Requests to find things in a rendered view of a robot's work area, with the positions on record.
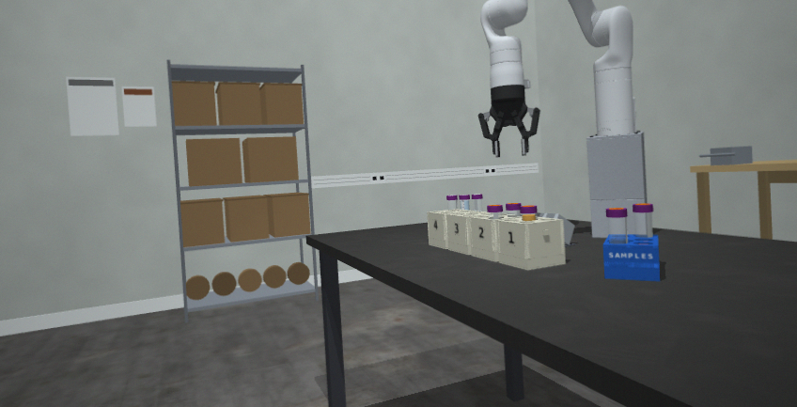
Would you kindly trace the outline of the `purple tube cap with white label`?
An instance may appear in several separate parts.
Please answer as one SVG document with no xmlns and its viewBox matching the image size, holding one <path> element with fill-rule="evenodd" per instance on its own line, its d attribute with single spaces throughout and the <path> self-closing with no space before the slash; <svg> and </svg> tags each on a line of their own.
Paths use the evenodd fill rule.
<svg viewBox="0 0 797 407">
<path fill-rule="evenodd" d="M 473 211 L 482 211 L 482 194 L 472 195 Z"/>
</svg>

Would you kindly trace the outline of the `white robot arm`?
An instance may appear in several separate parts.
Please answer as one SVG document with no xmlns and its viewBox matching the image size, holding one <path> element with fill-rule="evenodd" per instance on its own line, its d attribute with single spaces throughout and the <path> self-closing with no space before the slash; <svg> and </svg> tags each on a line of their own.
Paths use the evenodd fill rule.
<svg viewBox="0 0 797 407">
<path fill-rule="evenodd" d="M 568 0 L 582 32 L 593 47 L 608 46 L 594 62 L 597 136 L 637 133 L 632 84 L 633 19 L 618 6 L 598 11 L 593 0 Z M 527 0 L 489 0 L 480 20 L 490 48 L 491 88 L 523 85 L 521 41 L 507 36 L 505 28 L 520 23 L 528 10 Z"/>
</svg>

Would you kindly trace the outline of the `blue tube rack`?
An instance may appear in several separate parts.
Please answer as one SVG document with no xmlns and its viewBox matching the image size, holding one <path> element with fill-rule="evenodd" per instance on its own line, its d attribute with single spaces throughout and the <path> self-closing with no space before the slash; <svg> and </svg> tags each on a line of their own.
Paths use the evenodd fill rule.
<svg viewBox="0 0 797 407">
<path fill-rule="evenodd" d="M 628 235 L 625 244 L 609 243 L 608 235 L 603 244 L 603 262 L 604 278 L 660 281 L 658 235 Z"/>
</svg>

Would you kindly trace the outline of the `white bucket adapter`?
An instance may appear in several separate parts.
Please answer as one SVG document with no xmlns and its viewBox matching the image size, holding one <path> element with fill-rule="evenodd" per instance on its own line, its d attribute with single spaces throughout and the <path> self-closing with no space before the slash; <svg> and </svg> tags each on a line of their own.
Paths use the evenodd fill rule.
<svg viewBox="0 0 797 407">
<path fill-rule="evenodd" d="M 566 264 L 563 219 L 497 220 L 497 239 L 499 263 L 527 271 Z"/>
<path fill-rule="evenodd" d="M 469 217 L 482 215 L 489 215 L 489 213 L 486 211 L 470 211 L 446 215 L 448 250 L 472 255 Z"/>
<path fill-rule="evenodd" d="M 470 212 L 468 210 L 427 211 L 429 245 L 448 249 L 446 215 Z"/>
<path fill-rule="evenodd" d="M 496 221 L 513 218 L 522 218 L 522 216 L 508 217 L 502 213 L 502 219 L 489 219 L 489 215 L 469 217 L 472 257 L 499 261 Z"/>
</svg>

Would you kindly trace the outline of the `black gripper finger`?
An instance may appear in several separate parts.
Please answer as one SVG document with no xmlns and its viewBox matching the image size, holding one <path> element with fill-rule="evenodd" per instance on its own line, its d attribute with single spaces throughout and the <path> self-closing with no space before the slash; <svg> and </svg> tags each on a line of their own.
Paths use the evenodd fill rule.
<svg viewBox="0 0 797 407">
<path fill-rule="evenodd" d="M 531 128 L 530 131 L 526 131 L 523 121 L 520 120 L 519 115 L 515 109 L 512 109 L 510 113 L 512 114 L 515 123 L 522 135 L 522 155 L 525 156 L 526 153 L 529 151 L 529 144 L 528 139 L 530 136 L 535 135 L 537 133 L 538 124 L 539 124 L 539 113 L 540 110 L 538 107 L 536 108 L 529 108 L 527 107 L 527 112 L 529 116 L 532 118 Z"/>
<path fill-rule="evenodd" d="M 478 119 L 479 119 L 479 122 L 480 122 L 481 130 L 483 132 L 483 136 L 485 138 L 487 138 L 487 139 L 491 139 L 492 140 L 492 153 L 496 157 L 500 157 L 500 143 L 498 141 L 498 138 L 499 138 L 499 135 L 500 135 L 500 133 L 502 131 L 502 128 L 503 128 L 501 126 L 501 124 L 502 124 L 502 120 L 503 120 L 504 114 L 505 114 L 504 111 L 502 111 L 502 110 L 499 111 L 498 117 L 497 117 L 497 120 L 495 122 L 492 134 L 490 134 L 488 123 L 487 123 L 489 121 L 490 112 L 486 112 L 486 113 L 483 113 L 483 114 L 482 113 L 478 114 Z"/>
</svg>

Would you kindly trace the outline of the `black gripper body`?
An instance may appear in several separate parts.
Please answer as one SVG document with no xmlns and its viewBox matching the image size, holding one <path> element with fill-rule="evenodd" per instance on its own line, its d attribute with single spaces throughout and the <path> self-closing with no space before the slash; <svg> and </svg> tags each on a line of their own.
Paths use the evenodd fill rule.
<svg viewBox="0 0 797 407">
<path fill-rule="evenodd" d="M 507 85 L 496 86 L 491 88 L 492 107 L 490 115 L 496 121 L 499 111 L 504 111 L 502 120 L 502 127 L 517 126 L 515 120 L 510 113 L 515 109 L 522 121 L 527 113 L 527 105 L 525 104 L 525 94 L 523 85 Z"/>
</svg>

